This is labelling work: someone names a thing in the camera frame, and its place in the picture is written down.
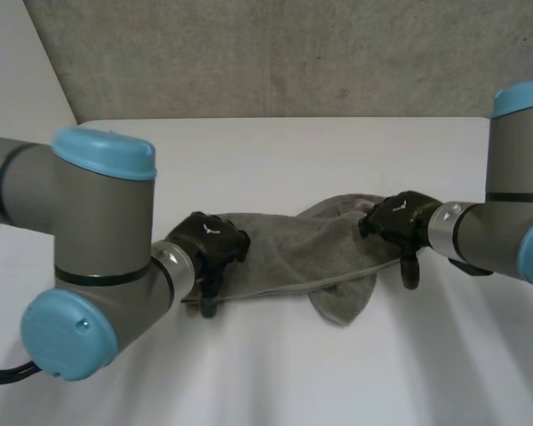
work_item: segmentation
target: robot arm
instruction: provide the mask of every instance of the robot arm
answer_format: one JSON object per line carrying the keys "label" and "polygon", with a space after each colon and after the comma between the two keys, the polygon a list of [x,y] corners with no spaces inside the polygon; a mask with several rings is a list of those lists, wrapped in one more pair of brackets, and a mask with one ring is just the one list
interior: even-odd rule
{"label": "robot arm", "polygon": [[151,244],[155,174],[155,149],[141,139],[81,128],[52,146],[0,138],[0,223],[53,235],[55,263],[55,288],[22,316],[36,366],[0,370],[0,384],[39,369],[69,381],[92,375],[197,280],[202,314],[215,313],[223,270],[244,260],[249,237],[194,213]]}
{"label": "robot arm", "polygon": [[360,223],[402,249],[402,277],[418,285],[421,247],[472,275],[493,272],[533,284],[533,82],[500,91],[490,123],[486,201],[440,203],[401,193]]}

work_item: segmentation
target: gray wall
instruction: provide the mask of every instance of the gray wall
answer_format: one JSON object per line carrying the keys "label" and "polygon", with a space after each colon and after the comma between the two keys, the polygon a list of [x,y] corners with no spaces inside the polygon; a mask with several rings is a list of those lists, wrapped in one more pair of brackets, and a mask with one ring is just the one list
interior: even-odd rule
{"label": "gray wall", "polygon": [[79,122],[488,116],[533,0],[26,0]]}

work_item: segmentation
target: wrinkled fabric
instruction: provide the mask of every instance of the wrinkled fabric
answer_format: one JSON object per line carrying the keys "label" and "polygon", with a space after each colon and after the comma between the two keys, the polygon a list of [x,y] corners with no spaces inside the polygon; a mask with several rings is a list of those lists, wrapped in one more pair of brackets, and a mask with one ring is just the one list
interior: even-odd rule
{"label": "wrinkled fabric", "polygon": [[[349,194],[324,200],[296,217],[259,213],[219,215],[251,237],[244,263],[226,268],[220,300],[308,293],[315,309],[341,326],[367,305],[376,273],[398,261],[398,248],[358,222],[381,197]],[[195,288],[184,302],[196,302]]]}

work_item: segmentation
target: gray towel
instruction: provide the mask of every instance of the gray towel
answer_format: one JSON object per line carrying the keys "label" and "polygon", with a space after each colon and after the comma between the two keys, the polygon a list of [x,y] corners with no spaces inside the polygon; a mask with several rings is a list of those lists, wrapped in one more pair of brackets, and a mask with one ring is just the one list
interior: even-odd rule
{"label": "gray towel", "polygon": [[[251,237],[243,264],[226,268],[221,300],[308,293],[318,312],[350,324],[370,299],[376,272],[398,260],[398,248],[378,236],[362,240],[358,221],[381,197],[340,195],[297,217],[229,213]],[[195,288],[184,302],[196,302]]]}

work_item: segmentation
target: white tabletop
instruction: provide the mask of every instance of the white tabletop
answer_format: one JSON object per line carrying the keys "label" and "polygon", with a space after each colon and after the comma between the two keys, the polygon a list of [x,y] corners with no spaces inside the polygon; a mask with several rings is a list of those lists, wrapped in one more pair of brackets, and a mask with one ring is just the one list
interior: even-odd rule
{"label": "white tabletop", "polygon": [[[193,210],[294,215],[341,193],[415,189],[481,201],[489,122],[474,118],[90,122],[157,150],[154,239]],[[169,312],[79,383],[0,388],[0,425],[533,424],[533,287],[471,278],[427,250],[421,284],[379,275],[350,327],[305,296]],[[52,238],[0,227],[0,366],[26,360],[18,325],[52,285]]]}

